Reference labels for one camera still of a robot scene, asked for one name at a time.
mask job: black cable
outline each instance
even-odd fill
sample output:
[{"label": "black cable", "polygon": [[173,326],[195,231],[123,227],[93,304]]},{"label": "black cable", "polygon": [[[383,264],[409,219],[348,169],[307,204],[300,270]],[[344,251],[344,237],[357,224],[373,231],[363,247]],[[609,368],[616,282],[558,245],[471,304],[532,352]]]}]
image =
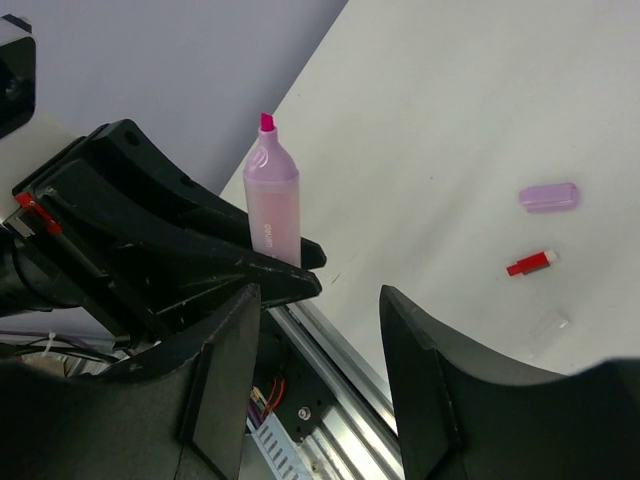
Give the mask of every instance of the black cable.
[{"label": "black cable", "polygon": [[[19,345],[17,347],[18,348],[13,354],[14,356],[28,355],[30,353],[44,352],[45,350],[47,350],[47,347],[39,346],[39,345]],[[49,350],[47,351],[51,353],[58,353],[61,355],[68,355],[70,357],[85,358],[88,360],[93,360],[93,361],[102,362],[102,363],[117,363],[120,361],[118,357],[106,355],[104,353],[96,352],[86,348],[50,347]]]}]

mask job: white tabletop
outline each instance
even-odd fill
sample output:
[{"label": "white tabletop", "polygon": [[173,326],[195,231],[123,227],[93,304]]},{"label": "white tabletop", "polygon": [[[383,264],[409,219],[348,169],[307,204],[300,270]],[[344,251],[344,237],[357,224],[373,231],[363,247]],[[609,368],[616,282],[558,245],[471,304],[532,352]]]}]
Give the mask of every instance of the white tabletop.
[{"label": "white tabletop", "polygon": [[[639,48],[638,2],[349,1],[275,117],[329,259],[314,303],[381,376],[382,284],[545,368],[640,355]],[[561,182],[577,210],[518,204]]]}]

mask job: gray wall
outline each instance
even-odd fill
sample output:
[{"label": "gray wall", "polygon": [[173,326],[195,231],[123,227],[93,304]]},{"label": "gray wall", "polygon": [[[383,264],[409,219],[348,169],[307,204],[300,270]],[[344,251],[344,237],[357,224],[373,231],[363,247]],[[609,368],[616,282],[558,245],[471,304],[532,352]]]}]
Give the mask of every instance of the gray wall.
[{"label": "gray wall", "polygon": [[[38,110],[77,134],[129,117],[219,193],[346,0],[0,0],[38,41]],[[90,330],[83,311],[0,329]]]}]

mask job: purple cap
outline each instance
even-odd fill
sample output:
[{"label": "purple cap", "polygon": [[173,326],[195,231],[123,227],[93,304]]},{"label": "purple cap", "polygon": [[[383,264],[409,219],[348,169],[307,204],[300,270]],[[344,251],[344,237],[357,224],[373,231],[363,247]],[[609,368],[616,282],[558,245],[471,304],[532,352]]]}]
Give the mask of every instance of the purple cap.
[{"label": "purple cap", "polygon": [[578,187],[573,183],[537,185],[522,190],[518,198],[529,213],[573,210],[578,205]]}]

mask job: white tip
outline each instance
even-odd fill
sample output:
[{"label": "white tip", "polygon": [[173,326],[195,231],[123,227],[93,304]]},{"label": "white tip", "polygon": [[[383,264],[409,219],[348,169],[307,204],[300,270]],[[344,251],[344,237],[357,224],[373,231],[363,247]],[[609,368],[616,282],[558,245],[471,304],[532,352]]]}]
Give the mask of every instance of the white tip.
[{"label": "white tip", "polygon": [[547,262],[553,263],[558,260],[558,255],[553,250],[547,250],[544,252],[544,256],[547,257]]}]

